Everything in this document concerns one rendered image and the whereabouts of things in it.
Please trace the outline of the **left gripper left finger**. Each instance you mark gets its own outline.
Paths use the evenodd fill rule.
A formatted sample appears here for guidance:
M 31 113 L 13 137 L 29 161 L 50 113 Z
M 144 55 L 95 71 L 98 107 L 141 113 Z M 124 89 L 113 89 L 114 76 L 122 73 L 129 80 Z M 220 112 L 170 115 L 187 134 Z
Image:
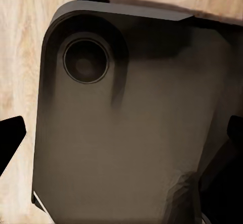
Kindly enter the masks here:
M 22 116 L 0 121 L 0 176 L 26 135 Z

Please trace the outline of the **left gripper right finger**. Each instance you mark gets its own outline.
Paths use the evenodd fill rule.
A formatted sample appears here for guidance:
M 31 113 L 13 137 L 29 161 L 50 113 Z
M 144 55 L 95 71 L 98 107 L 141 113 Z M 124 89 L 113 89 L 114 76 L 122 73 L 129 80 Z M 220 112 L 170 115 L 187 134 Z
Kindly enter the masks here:
M 227 134 L 243 156 L 243 118 L 232 115 L 230 117 Z

